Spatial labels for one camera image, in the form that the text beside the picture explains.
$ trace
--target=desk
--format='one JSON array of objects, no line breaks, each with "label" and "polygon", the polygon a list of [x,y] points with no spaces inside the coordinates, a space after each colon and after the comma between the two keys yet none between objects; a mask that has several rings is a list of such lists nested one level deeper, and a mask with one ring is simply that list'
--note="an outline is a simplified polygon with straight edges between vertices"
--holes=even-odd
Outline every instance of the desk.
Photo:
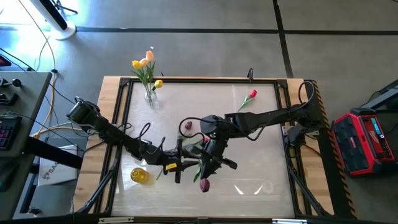
[{"label": "desk", "polygon": [[[5,78],[9,82],[14,78],[18,78],[22,82],[22,87],[20,88],[14,86],[0,88],[1,92],[5,93],[7,96],[11,93],[17,93],[19,95],[19,99],[16,101],[15,105],[0,106],[0,114],[13,111],[28,116],[31,119],[36,119],[52,74],[46,72],[0,72],[0,77]],[[33,127],[33,123],[34,122],[29,119],[22,119],[18,138],[15,139],[12,145],[12,155],[22,152],[30,130]],[[14,215],[34,157],[35,156],[32,154],[23,154],[17,159],[19,167],[16,170],[12,186],[10,186],[7,191],[0,192],[0,220],[11,219]],[[10,157],[2,157],[0,158],[0,164],[7,163],[10,160]]]},{"label": "desk", "polygon": [[[181,78],[181,77],[162,77],[163,80],[165,79],[173,79],[173,78]],[[200,77],[184,77],[186,79],[194,78],[194,79],[200,79]],[[228,80],[247,80],[247,78],[224,78]],[[287,84],[288,84],[288,90],[289,90],[289,97],[288,99],[290,100],[291,104],[296,104],[299,103],[299,98],[298,98],[298,92],[299,92],[299,86],[303,82],[302,79],[287,79]],[[101,109],[101,114],[108,118],[109,120],[112,120],[113,113],[114,113],[114,106],[116,102],[116,98],[118,95],[118,87],[119,84],[121,83],[121,77],[104,77],[103,85],[101,88],[101,93],[99,94],[99,100],[98,100],[98,106]],[[303,100],[307,99],[307,94],[305,94],[305,91],[302,91],[301,97]],[[315,85],[315,99],[314,101],[317,102],[317,105],[312,105],[316,107],[317,110],[323,111],[323,106],[322,106],[322,99],[320,98],[319,91],[317,86]],[[124,91],[121,94],[121,101],[124,101],[126,99],[127,93]],[[119,114],[122,114],[124,108],[124,105],[121,105],[119,109]],[[121,123],[121,116],[118,116],[118,123]],[[325,141],[325,138],[327,141],[330,141],[328,139],[327,135],[323,135],[323,137],[320,139],[322,141]],[[313,139],[306,139],[307,140],[307,145],[310,147],[313,147],[316,150],[320,150],[318,147],[318,142],[317,140]],[[88,147],[98,143],[98,139],[92,139],[88,143]],[[351,216],[354,217],[354,209],[352,206],[352,202],[350,198],[346,198],[345,204],[342,206],[337,206],[341,200],[336,200],[332,202],[331,199],[331,194],[336,194],[338,190],[343,189],[343,194],[341,194],[341,197],[349,197],[349,192],[348,188],[346,187],[345,184],[345,179],[344,179],[344,173],[341,170],[333,170],[333,174],[328,175],[330,180],[331,178],[336,178],[330,177],[332,175],[338,174],[338,180],[337,182],[340,182],[340,186],[336,186],[333,189],[329,189],[329,186],[333,185],[331,184],[331,181],[327,181],[324,167],[326,167],[328,170],[330,170],[330,166],[326,165],[324,166],[325,160],[333,160],[335,159],[333,153],[334,151],[331,150],[331,145],[333,143],[328,144],[328,147],[323,147],[320,152],[324,155],[327,155],[328,158],[321,159],[318,157],[314,152],[312,152],[310,149],[306,147],[301,147],[301,154],[300,157],[302,159],[303,163],[303,173],[305,175],[305,180],[307,183],[308,188],[311,190],[312,194],[317,198],[317,200],[321,203],[323,208],[328,211],[329,213],[338,213],[340,216],[344,216],[344,212],[340,212],[344,207],[347,211],[345,211],[346,217]],[[100,181],[100,176],[101,176],[101,170],[103,166],[103,161],[104,161],[104,155],[105,155],[105,148],[106,146],[100,146],[97,147],[96,149],[91,150],[90,152],[87,152],[85,155],[85,158],[83,160],[83,164],[81,167],[81,172],[80,176],[78,179],[78,184],[75,190],[75,196],[73,199],[73,202],[75,204],[75,208],[80,208],[83,206],[83,204],[89,199],[91,194],[94,192],[95,188],[97,188],[98,182]],[[298,195],[298,206],[300,210],[304,213],[305,208],[304,208],[304,200],[302,198],[300,189],[296,186],[297,189],[297,195]],[[108,194],[108,189],[105,189],[104,195]],[[106,203],[107,197],[103,197],[102,199],[102,206],[101,209],[104,209],[104,205]]]}]

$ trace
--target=clear glass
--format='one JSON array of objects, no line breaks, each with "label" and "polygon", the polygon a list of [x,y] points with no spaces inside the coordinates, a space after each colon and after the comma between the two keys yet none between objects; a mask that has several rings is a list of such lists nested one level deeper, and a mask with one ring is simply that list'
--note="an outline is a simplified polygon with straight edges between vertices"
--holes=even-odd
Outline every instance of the clear glass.
[{"label": "clear glass", "polygon": [[145,101],[149,104],[150,108],[157,109],[159,108],[159,101],[157,100],[157,96],[155,91],[150,91],[145,93]]}]

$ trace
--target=gray floor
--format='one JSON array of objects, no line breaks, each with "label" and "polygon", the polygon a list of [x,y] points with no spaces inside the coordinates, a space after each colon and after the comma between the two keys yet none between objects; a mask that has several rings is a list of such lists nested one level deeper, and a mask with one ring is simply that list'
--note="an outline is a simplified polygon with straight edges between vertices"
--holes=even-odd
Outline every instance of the gray floor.
[{"label": "gray floor", "polygon": [[[3,24],[32,24],[15,1],[0,14]],[[83,27],[132,28],[235,28],[276,29],[271,0],[150,0],[79,1],[63,0],[78,10],[64,16]],[[289,30],[397,30],[398,3],[391,0],[280,0],[284,28]],[[39,24],[40,14],[28,7]],[[18,31],[0,30],[0,47],[33,66],[44,38],[34,26],[16,26]],[[361,105],[370,94],[398,76],[398,35],[287,35],[294,77],[318,81],[328,118],[336,119]],[[80,96],[96,102],[105,75],[130,75],[131,60],[144,57],[154,47],[157,74],[167,76],[244,77],[249,68],[255,77],[286,77],[277,34],[155,34],[78,32],[65,41],[50,39],[60,74],[57,89],[67,97]],[[46,47],[40,71],[53,67]],[[71,109],[56,96],[60,122]],[[43,103],[38,121],[48,104]],[[48,125],[55,125],[52,120]],[[74,137],[70,131],[59,131]],[[349,179],[358,217],[396,222],[398,219],[396,177]],[[62,192],[62,186],[38,190],[35,197]],[[46,215],[67,213],[69,199],[44,209]]]}]

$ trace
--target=red object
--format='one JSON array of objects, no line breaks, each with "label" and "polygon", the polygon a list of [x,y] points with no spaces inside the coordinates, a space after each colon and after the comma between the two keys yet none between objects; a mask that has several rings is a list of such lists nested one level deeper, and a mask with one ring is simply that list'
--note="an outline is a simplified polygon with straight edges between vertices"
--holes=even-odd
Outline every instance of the red object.
[{"label": "red object", "polygon": [[185,124],[185,129],[187,129],[187,130],[189,130],[189,129],[191,129],[192,128],[192,121],[188,121],[186,124]]},{"label": "red object", "polygon": [[252,92],[250,92],[250,98],[254,98],[257,95],[257,91],[256,90],[252,90]]},{"label": "red object", "polygon": [[395,162],[374,112],[353,109],[332,125],[340,160],[349,175],[377,174],[383,164]]},{"label": "red object", "polygon": [[204,178],[204,179],[200,180],[199,186],[200,186],[200,190],[203,193],[205,193],[205,192],[209,191],[209,189],[210,189],[210,181],[208,179]]}]

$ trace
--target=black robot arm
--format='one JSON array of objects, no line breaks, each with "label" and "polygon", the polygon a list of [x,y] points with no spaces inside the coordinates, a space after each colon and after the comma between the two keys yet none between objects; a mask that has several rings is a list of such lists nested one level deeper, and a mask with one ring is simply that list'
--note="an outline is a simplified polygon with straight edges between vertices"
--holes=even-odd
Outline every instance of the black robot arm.
[{"label": "black robot arm", "polygon": [[122,144],[132,157],[138,160],[145,159],[150,165],[167,166],[178,162],[177,154],[165,153],[159,150],[161,146],[156,147],[150,141],[125,134],[101,116],[100,109],[89,101],[78,100],[67,117],[86,132],[89,129],[97,131],[107,144]]},{"label": "black robot arm", "polygon": [[[300,133],[309,132],[317,128],[318,122],[308,118],[307,105],[293,105],[290,108],[269,111],[265,113],[254,114],[230,113],[224,118],[215,115],[209,115],[200,121],[200,128],[203,134],[211,137],[211,141],[205,146],[202,156],[201,179],[208,178],[215,170],[226,164],[232,169],[237,168],[237,164],[223,157],[223,153],[230,138],[248,138],[252,141],[257,140],[262,129],[266,126],[296,121],[300,124]],[[260,133],[254,139],[249,134],[260,129]]]}]

